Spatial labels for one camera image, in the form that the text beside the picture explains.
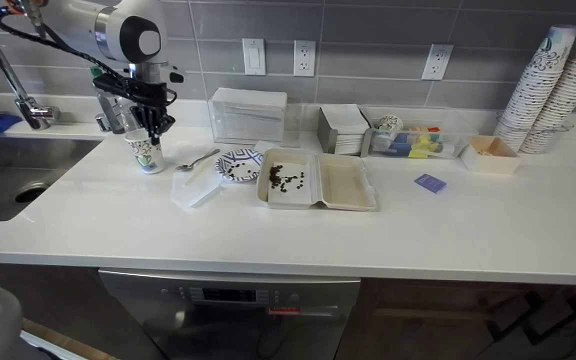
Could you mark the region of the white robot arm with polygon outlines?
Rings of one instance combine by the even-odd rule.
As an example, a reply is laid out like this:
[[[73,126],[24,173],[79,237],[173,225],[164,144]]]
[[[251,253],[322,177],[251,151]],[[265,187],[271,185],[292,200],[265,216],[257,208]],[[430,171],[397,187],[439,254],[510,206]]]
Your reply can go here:
[[[98,68],[93,88],[130,103],[127,115],[157,147],[175,123],[161,0],[5,0],[0,31],[62,51]]]

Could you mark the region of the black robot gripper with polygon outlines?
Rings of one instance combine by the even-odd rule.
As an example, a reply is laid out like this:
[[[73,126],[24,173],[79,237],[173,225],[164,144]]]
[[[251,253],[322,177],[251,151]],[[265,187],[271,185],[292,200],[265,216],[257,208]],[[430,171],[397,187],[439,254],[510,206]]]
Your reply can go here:
[[[173,119],[167,115],[167,107],[177,98],[164,82],[144,82],[137,78],[125,78],[118,73],[100,71],[92,77],[92,85],[98,91],[122,96],[132,103],[132,116],[144,124],[148,138],[153,147],[172,128]]]

